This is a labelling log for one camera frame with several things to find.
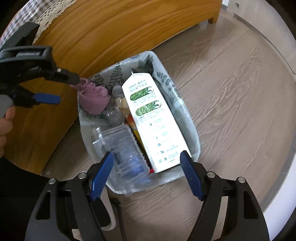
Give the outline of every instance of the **finger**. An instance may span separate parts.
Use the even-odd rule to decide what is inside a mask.
[[[0,136],[4,136],[12,130],[12,122],[5,118],[0,119]]]
[[[14,116],[15,116],[15,106],[11,106],[6,111],[5,119],[8,121],[12,121]]]
[[[5,136],[1,136],[0,137],[0,148],[3,148],[6,144],[6,137]]]

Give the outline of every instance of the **floor plank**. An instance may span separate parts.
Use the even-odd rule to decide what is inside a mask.
[[[296,123],[296,87],[271,47],[229,13],[202,22],[154,49],[198,130],[199,161],[222,178],[244,176],[262,201],[287,159]],[[43,175],[72,178],[91,165],[76,121]],[[186,179],[120,199],[128,240],[187,240],[202,203]],[[221,211],[225,212],[223,199]],[[223,216],[214,237],[219,237]],[[120,240],[120,231],[105,232]]]

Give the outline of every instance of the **trash can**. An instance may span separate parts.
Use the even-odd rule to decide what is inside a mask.
[[[191,116],[180,98],[177,88],[173,80],[169,77],[162,63],[152,51],[146,51],[137,54],[128,59],[120,61],[117,64],[102,70],[101,72],[91,76],[88,80],[96,85],[102,85],[108,90],[111,90],[115,85],[122,85],[130,76],[131,73],[149,73],[157,84],[165,101],[167,102],[177,125],[182,132],[188,148],[192,154],[192,159],[197,162],[200,155],[200,142],[198,134]],[[100,127],[101,130],[109,129],[110,125],[105,120],[103,114],[90,115],[84,111],[78,101],[79,121],[81,127],[81,135],[90,158],[94,163],[101,161],[103,156],[98,155],[92,143],[93,131]],[[159,185],[171,182],[184,176],[180,165],[159,173],[150,173],[144,182],[139,182],[131,187],[131,192],[149,190]],[[124,194],[125,191],[120,188],[120,185],[112,184],[108,179],[106,185],[117,194]]]

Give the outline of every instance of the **crumpled pink fabric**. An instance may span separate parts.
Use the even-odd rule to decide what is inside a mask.
[[[105,87],[96,86],[85,78],[80,78],[79,84],[70,86],[80,91],[79,104],[89,114],[98,115],[102,113],[110,100],[110,95]]]

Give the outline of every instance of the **metal bolt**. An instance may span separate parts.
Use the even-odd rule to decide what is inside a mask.
[[[82,172],[78,175],[79,179],[84,179],[86,178],[86,173],[85,172]]]
[[[207,176],[208,176],[209,178],[214,178],[214,177],[215,177],[215,173],[213,173],[213,172],[208,172],[208,173],[207,173]]]
[[[54,184],[55,181],[56,181],[55,178],[51,178],[51,179],[48,181],[48,183],[49,183],[49,184]]]
[[[239,178],[238,178],[238,181],[239,181],[240,183],[244,183],[244,182],[246,181],[246,179],[244,179],[243,177],[239,177]]]

